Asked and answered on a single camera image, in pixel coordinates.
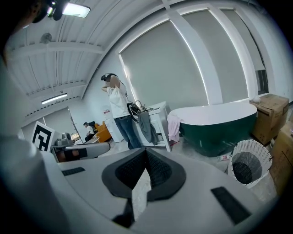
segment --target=orange chair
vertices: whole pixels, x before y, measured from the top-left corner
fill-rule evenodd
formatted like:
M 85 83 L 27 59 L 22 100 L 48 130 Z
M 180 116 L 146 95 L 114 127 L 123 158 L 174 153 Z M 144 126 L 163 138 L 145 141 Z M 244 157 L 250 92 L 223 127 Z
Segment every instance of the orange chair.
M 103 124 L 100 126 L 98 124 L 95 124 L 95 128 L 98 131 L 96 136 L 100 137 L 99 142 L 105 142 L 112 137 L 104 121 Z

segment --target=floor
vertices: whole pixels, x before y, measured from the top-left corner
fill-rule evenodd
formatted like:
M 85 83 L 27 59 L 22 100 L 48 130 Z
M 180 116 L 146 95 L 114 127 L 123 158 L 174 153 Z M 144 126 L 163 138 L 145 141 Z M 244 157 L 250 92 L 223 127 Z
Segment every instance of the floor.
M 288 111 L 288 118 L 290 117 L 293 110 L 293 106 L 290 107 Z M 100 157 L 109 156 L 112 154 L 116 154 L 119 152 L 123 152 L 128 150 L 127 143 L 123 140 L 121 143 L 115 143 L 113 140 L 110 142 L 111 149 Z M 226 161 L 218 161 L 217 157 L 208 158 L 200 153 L 197 153 L 194 148 L 184 140 L 183 137 L 180 137 L 180 141 L 172 146 L 172 153 L 176 154 L 178 157 L 189 157 L 196 160 L 205 161 L 219 170 L 225 172 L 229 160 Z M 147 205 L 147 192 L 151 189 L 150 186 L 150 177 L 145 170 L 139 179 L 137 185 L 132 191 L 132 204 L 134 210 L 135 219 L 139 217 L 139 215 L 144 211 Z M 274 186 L 274 181 L 270 174 L 264 177 L 258 184 L 250 189 L 260 201 L 264 204 L 272 200 L 277 196 L 276 189 Z

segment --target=white mesh basket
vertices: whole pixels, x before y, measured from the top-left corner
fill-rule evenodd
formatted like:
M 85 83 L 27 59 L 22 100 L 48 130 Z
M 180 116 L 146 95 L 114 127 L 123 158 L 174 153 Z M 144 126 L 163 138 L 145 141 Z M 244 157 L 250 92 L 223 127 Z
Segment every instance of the white mesh basket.
M 254 140 L 238 142 L 230 157 L 228 175 L 242 185 L 251 188 L 269 173 L 271 155 Z

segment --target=dark green bathtub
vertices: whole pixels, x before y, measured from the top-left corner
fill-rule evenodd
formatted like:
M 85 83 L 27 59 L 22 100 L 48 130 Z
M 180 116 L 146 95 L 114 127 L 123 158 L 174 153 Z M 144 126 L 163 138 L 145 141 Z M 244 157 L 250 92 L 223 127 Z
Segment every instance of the dark green bathtub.
M 233 102 L 214 106 L 176 109 L 180 132 L 197 152 L 216 157 L 232 151 L 238 141 L 248 139 L 256 120 L 254 105 Z

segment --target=white ceiling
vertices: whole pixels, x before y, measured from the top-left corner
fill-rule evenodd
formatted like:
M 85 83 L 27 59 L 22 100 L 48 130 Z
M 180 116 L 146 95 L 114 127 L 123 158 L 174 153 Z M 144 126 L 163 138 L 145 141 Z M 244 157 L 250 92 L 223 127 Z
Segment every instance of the white ceiling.
M 71 2 L 89 6 L 88 16 L 62 16 L 59 21 L 46 17 L 12 35 L 7 43 L 11 78 L 32 103 L 28 115 L 44 108 L 41 101 L 61 93 L 68 93 L 68 100 L 81 99 L 97 61 L 108 52 L 117 35 L 144 12 L 163 5 L 161 0 Z M 40 39 L 47 32 L 52 41 L 45 45 Z

